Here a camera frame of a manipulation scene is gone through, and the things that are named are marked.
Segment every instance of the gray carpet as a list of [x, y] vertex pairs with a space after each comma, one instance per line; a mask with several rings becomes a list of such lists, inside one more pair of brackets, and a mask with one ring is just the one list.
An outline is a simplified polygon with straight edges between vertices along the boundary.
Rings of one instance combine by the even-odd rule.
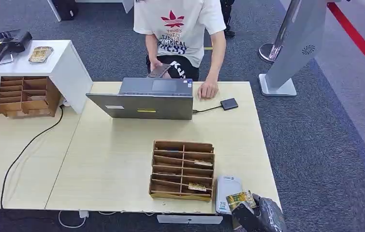
[[[118, 4], [80, 4], [74, 21], [57, 23], [43, 0], [0, 0], [0, 30], [28, 29], [35, 39], [71, 39], [94, 81], [145, 75], [144, 38]], [[278, 0], [236, 1], [220, 79], [249, 81], [289, 231], [365, 231], [365, 144], [327, 79], [311, 61], [294, 78], [298, 96], [261, 95], [257, 76], [269, 65], [257, 50], [272, 41], [283, 18]], [[200, 68], [209, 69], [210, 52]], [[57, 231], [56, 212], [0, 211], [0, 231]], [[78, 223], [76, 215], [67, 223]], [[75, 231], [231, 231], [221, 225], [160, 225], [141, 214], [91, 214]]]

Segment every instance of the white cable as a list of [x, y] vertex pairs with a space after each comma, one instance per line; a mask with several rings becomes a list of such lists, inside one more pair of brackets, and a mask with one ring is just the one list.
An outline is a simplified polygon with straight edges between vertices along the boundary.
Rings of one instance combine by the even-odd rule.
[[67, 225], [64, 225], [64, 224], [61, 222], [61, 219], [60, 219], [61, 212], [62, 212], [62, 211], [60, 211], [60, 212], [58, 213], [58, 221], [59, 221], [59, 222], [60, 222], [60, 224], [61, 224], [62, 226], [64, 226], [65, 228], [77, 229], [77, 228], [82, 227], [82, 226], [84, 225], [84, 223], [86, 222], [86, 219], [87, 219], [87, 218], [85, 217], [85, 218], [84, 218], [83, 223], [81, 223], [81, 225], [79, 225], [79, 226], [67, 226]]
[[116, 212], [112, 212], [112, 213], [103, 213], [103, 212], [101, 212], [101, 211], [98, 211], [98, 213], [99, 213], [99, 214], [101, 214], [101, 215], [113, 215], [113, 214], [115, 214]]

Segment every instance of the laptop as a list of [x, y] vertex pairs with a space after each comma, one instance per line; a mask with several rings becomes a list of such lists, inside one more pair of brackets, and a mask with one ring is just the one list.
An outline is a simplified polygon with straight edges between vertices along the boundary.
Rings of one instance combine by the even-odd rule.
[[124, 78], [118, 94], [86, 94], [114, 118], [192, 119], [192, 80]]

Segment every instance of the black shorts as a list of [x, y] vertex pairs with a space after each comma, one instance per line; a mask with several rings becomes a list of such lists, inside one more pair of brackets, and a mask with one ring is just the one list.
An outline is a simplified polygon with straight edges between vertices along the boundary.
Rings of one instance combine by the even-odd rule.
[[[172, 78], [189, 78], [193, 81], [199, 79], [199, 69], [194, 67], [190, 60], [186, 57], [172, 55], [172, 56], [157, 56], [157, 59], [164, 64], [171, 64], [171, 68], [168, 70], [169, 75]], [[146, 68], [148, 73], [151, 72], [151, 62], [149, 62], [148, 56], [146, 57]]]

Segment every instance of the laptop lid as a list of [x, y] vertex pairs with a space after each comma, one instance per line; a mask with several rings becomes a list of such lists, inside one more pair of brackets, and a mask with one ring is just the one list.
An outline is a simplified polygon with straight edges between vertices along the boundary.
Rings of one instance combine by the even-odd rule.
[[86, 94], [115, 118], [191, 120], [193, 97], [121, 94]]

